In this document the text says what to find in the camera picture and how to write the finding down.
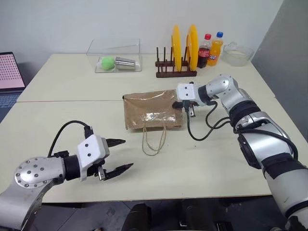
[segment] green ball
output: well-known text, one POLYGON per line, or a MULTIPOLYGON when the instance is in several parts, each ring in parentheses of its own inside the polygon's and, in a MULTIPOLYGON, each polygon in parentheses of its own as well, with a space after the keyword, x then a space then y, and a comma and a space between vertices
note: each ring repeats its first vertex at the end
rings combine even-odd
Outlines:
POLYGON ((110 70, 115 67, 115 59, 113 57, 103 57, 102 59, 102 69, 110 70))

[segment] stainless steel cup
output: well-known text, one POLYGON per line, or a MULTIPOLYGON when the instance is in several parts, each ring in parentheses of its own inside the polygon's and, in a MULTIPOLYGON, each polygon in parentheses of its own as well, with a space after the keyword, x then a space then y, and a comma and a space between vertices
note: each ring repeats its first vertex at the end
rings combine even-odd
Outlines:
POLYGON ((121 57, 116 57, 115 59, 115 66, 118 70, 135 70, 136 68, 135 60, 121 57))

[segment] clear bowl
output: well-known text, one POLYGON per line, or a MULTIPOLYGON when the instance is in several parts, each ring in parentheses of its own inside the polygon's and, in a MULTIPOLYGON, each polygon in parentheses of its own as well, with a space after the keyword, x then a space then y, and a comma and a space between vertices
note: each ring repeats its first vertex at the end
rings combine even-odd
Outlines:
POLYGON ((251 48, 239 46, 236 42, 232 42, 223 47, 221 59, 232 66, 245 66, 253 54, 254 51, 251 48))

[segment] blue bottle cap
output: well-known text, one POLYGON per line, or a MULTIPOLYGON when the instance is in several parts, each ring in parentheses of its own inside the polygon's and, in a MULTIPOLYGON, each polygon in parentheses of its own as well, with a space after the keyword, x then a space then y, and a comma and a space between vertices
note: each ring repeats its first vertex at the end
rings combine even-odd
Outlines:
POLYGON ((221 31, 217 32, 217 34, 216 34, 217 38, 222 38, 222 36, 223 36, 223 33, 221 31))

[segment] orange soda bottle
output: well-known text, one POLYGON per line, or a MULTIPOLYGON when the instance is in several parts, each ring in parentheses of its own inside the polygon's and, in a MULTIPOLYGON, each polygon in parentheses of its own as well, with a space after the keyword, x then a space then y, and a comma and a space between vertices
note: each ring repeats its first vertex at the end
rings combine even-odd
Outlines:
POLYGON ((219 31, 216 34, 216 38, 212 40, 210 56, 207 60, 207 65, 209 66, 215 66, 217 64, 217 61, 220 55, 220 48, 223 44, 222 36, 223 36, 223 33, 219 31))

